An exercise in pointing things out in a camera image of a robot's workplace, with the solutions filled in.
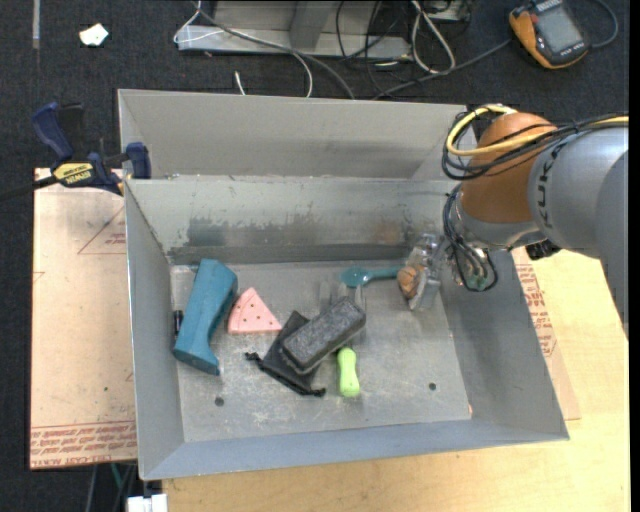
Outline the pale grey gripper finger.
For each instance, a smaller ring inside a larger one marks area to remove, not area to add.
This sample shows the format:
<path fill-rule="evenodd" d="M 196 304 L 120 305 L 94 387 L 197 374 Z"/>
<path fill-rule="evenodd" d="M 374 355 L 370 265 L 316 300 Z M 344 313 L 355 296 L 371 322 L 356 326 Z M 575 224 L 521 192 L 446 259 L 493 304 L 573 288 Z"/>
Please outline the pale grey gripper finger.
<path fill-rule="evenodd" d="M 430 309 L 439 292 L 441 282 L 432 277 L 421 277 L 415 295 L 409 300 L 411 311 Z"/>

